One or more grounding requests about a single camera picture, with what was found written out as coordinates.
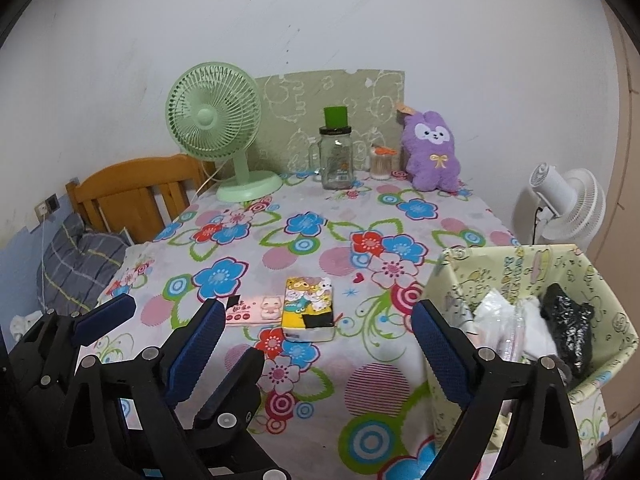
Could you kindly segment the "pink wet wipes pack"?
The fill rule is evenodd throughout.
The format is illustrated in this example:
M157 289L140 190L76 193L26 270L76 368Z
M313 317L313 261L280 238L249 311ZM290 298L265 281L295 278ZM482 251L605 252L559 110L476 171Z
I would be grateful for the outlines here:
M283 311L282 296L230 296L226 304L226 325L279 325Z

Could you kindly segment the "white towel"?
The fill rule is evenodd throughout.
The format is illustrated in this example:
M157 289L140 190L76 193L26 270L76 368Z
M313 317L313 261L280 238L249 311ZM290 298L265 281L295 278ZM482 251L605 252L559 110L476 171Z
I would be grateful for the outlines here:
M521 309L525 323L523 353L527 359L536 360L556 353L556 344L546 320L541 315L539 299L523 297L516 305Z

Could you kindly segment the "toothpick jar orange lid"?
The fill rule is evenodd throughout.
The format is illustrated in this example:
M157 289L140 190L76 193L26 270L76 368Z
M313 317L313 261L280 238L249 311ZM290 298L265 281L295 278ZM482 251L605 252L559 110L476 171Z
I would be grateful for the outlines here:
M386 146L372 145L369 154L369 172L374 180L388 180L392 176L397 151Z

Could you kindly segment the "purple plush bunny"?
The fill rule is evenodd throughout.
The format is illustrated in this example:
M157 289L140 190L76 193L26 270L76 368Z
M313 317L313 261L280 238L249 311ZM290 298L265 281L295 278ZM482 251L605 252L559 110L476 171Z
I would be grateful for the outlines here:
M400 142L407 155L406 171L416 190L458 192L461 165L454 135L442 116L432 110L407 115Z

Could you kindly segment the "white standing fan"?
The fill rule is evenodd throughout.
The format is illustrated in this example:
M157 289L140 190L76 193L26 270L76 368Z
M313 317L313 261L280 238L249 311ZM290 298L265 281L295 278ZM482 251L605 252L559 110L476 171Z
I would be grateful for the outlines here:
M539 164L529 177L539 200L532 231L534 244L575 244L585 252L602 226L606 196L586 168L560 174L555 166Z

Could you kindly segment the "glass jar green lid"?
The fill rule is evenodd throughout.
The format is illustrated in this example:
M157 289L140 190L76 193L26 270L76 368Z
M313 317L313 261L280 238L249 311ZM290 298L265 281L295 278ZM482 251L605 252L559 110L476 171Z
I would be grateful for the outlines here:
M308 148L309 170L320 179L322 188L344 191L355 181L352 154L352 127L345 105L323 109L324 125Z

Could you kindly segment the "yellow cartoon storage box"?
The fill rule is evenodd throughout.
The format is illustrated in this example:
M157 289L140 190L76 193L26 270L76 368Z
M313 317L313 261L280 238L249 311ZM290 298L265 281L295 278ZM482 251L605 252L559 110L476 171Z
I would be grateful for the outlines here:
M439 257L422 296L451 326L486 344L497 339L480 326L480 317L489 310L484 300L519 313L525 339L521 358L533 361L559 351L540 315L542 297L553 284L576 304L593 308L591 359L585 376L574 378L568 389L582 454L589 454L610 430L601 390L634 355L639 338L612 288L577 246L449 248Z

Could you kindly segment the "wall power outlet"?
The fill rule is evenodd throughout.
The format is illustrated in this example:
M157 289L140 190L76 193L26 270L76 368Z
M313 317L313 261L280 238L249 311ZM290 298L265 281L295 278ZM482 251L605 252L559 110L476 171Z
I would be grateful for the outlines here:
M35 215L39 222L43 222L44 219L47 219L50 214L54 214L55 211L60 208L60 202L58 201L58 196L56 194L50 195L43 202L39 203L35 206Z

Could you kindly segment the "floral tablecloth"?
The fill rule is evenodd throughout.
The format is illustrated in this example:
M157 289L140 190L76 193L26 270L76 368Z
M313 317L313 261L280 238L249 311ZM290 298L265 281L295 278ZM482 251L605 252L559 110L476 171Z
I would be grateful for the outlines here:
M331 192L309 174L254 202L201 198L152 242L131 248L103 292L136 314L95 342L104 363L160 346L210 297L270 300L289 278L329 280L335 333L293 342L277 322L228 325L178 416L190 425L249 348L265 366L250 432L296 479L416 479L434 460L426 363L411 309L447 247L510 245L512 233L470 190L421 193L403 174L360 174Z

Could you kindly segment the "green desk fan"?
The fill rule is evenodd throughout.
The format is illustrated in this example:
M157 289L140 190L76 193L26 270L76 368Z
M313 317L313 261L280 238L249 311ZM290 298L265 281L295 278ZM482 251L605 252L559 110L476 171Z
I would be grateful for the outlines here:
M256 81L238 66L206 62L183 73L169 90L166 125L174 141L201 162L233 162L233 176L222 180L224 203L257 200L282 186L270 170L248 168L247 150L262 122Z

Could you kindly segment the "wooden headboard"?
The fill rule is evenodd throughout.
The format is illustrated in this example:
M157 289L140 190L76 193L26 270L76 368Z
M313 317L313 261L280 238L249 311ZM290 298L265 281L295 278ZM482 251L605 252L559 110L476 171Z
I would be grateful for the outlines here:
M66 184L73 210L99 232L127 230L144 243L189 207L186 190L213 173L212 162L185 154L143 157L108 166L85 181Z

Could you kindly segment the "grey drawstring pouch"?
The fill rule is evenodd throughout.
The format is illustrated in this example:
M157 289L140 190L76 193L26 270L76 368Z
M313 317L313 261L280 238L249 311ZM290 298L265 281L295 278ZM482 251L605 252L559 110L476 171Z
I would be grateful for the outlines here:
M570 367L566 365L558 356L555 354L549 354L548 356L542 356L539 359L539 363L546 370L556 370L562 379L562 383L565 387L568 387L573 381L573 374L570 370Z

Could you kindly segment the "black plastic bag bundle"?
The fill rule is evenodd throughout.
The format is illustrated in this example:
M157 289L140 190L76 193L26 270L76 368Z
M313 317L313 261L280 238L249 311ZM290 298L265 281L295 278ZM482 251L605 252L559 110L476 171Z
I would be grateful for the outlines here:
M582 379L592 359L594 307L588 302L578 304L559 283L552 283L541 297L540 313L559 358L575 379Z

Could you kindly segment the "beige door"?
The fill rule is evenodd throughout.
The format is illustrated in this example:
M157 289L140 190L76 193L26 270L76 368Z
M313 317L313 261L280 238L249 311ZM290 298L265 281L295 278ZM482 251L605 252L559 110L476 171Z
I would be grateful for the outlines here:
M639 248L639 52L609 6L604 8L613 40L618 97L615 158L608 185L608 209L602 230L588 252L634 325L639 306L632 299L634 277L623 256ZM639 418L639 357L634 356L604 388L608 423L615 436Z

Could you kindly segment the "grey plaid pillow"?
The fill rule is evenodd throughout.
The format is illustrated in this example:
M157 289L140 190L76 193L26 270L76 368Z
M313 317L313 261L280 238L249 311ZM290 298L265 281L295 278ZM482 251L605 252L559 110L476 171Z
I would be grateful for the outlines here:
M37 299L41 309L60 315L91 311L110 284L130 246L120 234L95 231L81 215L65 218L41 258Z

